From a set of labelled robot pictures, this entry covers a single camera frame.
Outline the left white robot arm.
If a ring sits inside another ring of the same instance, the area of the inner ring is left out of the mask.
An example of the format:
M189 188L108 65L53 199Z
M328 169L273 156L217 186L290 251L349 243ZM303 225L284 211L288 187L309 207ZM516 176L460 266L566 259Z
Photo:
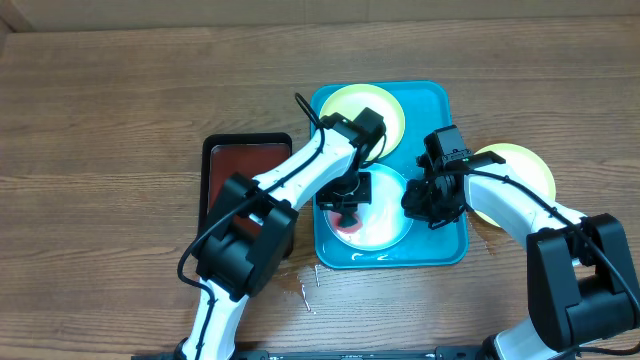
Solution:
M200 301L174 358L232 357L246 303L277 270L307 201L340 214L344 227L371 202L371 176L362 167L385 135L382 116L366 108L353 120L334 113L316 125L312 139L276 168L252 179L235 173L220 188L207 225L185 252L196 259L199 278L179 278L199 289Z

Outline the orange and green sponge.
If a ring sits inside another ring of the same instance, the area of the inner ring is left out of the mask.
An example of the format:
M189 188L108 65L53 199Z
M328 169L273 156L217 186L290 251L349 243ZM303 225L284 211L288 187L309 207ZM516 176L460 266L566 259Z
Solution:
M337 232L351 234L359 231L363 226L357 213L330 212L329 219L331 227Z

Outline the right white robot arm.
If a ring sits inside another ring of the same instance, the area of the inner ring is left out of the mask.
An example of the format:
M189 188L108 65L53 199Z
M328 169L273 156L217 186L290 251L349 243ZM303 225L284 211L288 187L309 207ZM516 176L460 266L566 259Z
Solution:
M464 212L489 216L526 251L528 318L488 337L478 359L614 356L596 346L639 326L639 281L622 224L586 216L528 187L493 152L419 158L425 174L408 182L406 217L435 230Z

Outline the light blue plate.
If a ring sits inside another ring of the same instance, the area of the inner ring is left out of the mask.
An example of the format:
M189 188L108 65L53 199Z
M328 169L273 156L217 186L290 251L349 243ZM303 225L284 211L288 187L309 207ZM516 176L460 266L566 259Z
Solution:
M383 250L395 245L409 231L413 220L404 215L401 198L406 179L392 168L373 164L368 168L372 180L372 201L359 204L356 224L341 227L341 215L324 211L331 232L344 244L364 251Z

